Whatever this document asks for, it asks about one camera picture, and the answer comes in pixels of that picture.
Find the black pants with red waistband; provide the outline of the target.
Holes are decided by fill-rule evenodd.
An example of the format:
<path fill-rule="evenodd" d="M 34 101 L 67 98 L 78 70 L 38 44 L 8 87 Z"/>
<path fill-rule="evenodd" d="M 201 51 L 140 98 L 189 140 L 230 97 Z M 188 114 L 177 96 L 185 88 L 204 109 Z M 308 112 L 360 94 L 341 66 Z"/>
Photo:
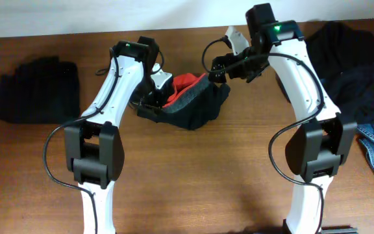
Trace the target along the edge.
<path fill-rule="evenodd" d="M 171 124 L 187 130 L 195 130 L 215 120 L 222 104 L 231 91 L 229 85 L 216 85 L 203 73 L 178 75 L 171 84 L 173 93 L 158 110 L 140 107 L 137 116 L 156 123 Z"/>

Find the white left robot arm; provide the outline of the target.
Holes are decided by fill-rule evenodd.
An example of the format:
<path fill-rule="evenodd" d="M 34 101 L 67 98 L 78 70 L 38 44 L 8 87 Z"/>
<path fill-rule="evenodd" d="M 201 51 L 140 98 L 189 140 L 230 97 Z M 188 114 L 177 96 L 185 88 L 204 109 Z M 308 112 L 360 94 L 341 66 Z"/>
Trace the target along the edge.
<path fill-rule="evenodd" d="M 160 109 L 162 86 L 171 75 L 156 64 L 160 49 L 152 38 L 120 41 L 110 49 L 106 79 L 80 120 L 64 130 L 66 164 L 81 191 L 85 233 L 115 233 L 112 219 L 114 184 L 125 160 L 119 125 L 133 101 Z"/>

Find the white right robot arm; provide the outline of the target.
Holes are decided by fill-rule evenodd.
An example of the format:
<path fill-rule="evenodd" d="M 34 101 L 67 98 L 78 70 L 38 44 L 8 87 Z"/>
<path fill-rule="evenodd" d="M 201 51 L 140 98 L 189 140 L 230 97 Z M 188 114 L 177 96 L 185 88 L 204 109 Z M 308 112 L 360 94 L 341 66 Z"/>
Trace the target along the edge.
<path fill-rule="evenodd" d="M 292 105 L 294 131 L 285 147 L 293 185 L 283 233 L 356 233 L 351 226 L 323 227 L 325 195 L 349 155 L 357 124 L 343 115 L 327 94 L 308 56 L 305 38 L 293 21 L 275 19 L 269 3 L 255 5 L 245 15 L 249 38 L 230 27 L 223 41 L 231 52 L 216 57 L 207 68 L 215 83 L 241 78 L 247 82 L 273 68 Z"/>

